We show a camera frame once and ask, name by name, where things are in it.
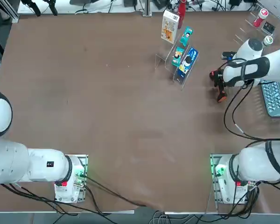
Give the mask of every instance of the label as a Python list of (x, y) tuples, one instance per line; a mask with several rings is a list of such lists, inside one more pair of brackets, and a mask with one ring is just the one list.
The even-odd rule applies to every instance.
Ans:
[(47, 167), (54, 167), (54, 161), (47, 161)]

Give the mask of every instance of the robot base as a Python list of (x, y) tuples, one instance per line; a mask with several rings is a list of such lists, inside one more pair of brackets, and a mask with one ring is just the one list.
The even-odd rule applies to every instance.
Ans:
[(238, 203), (239, 199), (246, 194), (248, 184), (241, 186), (241, 182), (235, 183), (230, 175), (229, 161), (231, 154), (211, 154), (211, 167), (213, 176), (213, 187), (215, 192), (216, 208), (217, 203), (233, 204), (235, 185), (237, 190), (234, 203)]
[(85, 200), (86, 184), (85, 178), (79, 176), (79, 174), (87, 175), (88, 155), (68, 155), (72, 162), (72, 172), (70, 179), (67, 182), (63, 182), (61, 186), (54, 184), (55, 200), (64, 203), (77, 203)]

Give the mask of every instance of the red bottle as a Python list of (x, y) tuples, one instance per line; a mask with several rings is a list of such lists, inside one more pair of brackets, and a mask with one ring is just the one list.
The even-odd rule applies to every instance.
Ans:
[(186, 14), (186, 2), (187, 0), (179, 1), (178, 11), (177, 11), (177, 14), (179, 15), (179, 21), (177, 27), (178, 29), (182, 28), (183, 18), (185, 17)]

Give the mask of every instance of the blue package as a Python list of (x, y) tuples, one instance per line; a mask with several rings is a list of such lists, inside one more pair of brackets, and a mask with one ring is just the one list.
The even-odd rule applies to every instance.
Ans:
[(195, 50), (194, 48), (190, 48), (185, 59), (182, 61), (181, 65), (177, 70), (177, 75), (179, 75), (182, 78), (185, 78), (188, 71), (192, 68), (197, 57), (198, 57), (198, 51)]

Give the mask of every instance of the small box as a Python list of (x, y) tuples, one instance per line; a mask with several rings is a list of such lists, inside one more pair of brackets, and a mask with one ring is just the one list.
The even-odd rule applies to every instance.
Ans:
[(164, 11), (163, 14), (163, 23), (162, 23), (162, 33), (161, 38), (174, 43), (177, 33), (179, 16), (169, 12), (168, 10)]

